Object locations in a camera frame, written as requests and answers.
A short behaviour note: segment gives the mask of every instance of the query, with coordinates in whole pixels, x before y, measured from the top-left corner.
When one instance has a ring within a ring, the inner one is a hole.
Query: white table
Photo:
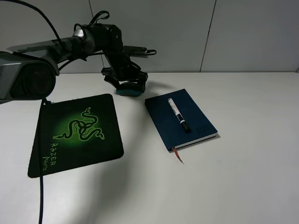
[[[144,99],[186,88],[219,138],[168,153]],[[122,158],[44,177],[44,224],[299,223],[299,74],[149,74],[117,96],[101,74],[57,78],[54,102],[113,95]],[[34,224],[39,179],[27,177],[40,102],[0,105],[0,223]]]

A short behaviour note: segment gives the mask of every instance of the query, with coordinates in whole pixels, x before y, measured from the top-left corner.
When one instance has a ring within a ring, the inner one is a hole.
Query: dark blue notebook
[[[172,98],[191,132],[186,133],[174,114],[168,99]],[[195,142],[213,138],[216,128],[206,118],[185,89],[152,97],[145,100],[145,106],[167,148],[180,148]]]

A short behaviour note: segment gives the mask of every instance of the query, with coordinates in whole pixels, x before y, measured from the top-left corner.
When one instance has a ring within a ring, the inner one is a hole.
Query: marker pen
[[[178,118],[178,120],[179,120],[181,126],[182,126],[183,129],[184,129],[184,131],[185,131],[185,132],[190,132],[190,128],[189,128],[189,126],[187,125],[187,123],[186,123],[186,121],[184,120],[183,116],[182,116],[181,113],[179,112],[179,110],[178,110],[177,106],[175,105],[174,101],[173,101],[171,98],[169,98],[169,99],[168,99],[168,103],[169,103],[169,105],[171,106],[171,108],[172,108],[174,114],[177,116],[177,118]]]

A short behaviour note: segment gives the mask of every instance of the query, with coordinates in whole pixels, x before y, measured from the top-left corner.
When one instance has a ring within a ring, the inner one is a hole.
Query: mouse pad
[[[44,105],[36,130],[28,176],[39,177],[40,136],[43,175],[115,160],[124,154],[110,94]]]

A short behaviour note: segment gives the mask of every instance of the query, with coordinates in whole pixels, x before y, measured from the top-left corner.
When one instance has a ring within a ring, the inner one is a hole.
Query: razer logo
[[[53,139],[70,139],[73,135],[79,135],[81,141],[90,140],[91,137],[100,137],[102,140],[105,136],[102,129],[95,128],[94,125],[98,123],[97,116],[90,115],[90,107],[81,113],[82,120],[71,120],[68,124],[68,132],[64,132],[61,135],[54,136]]]

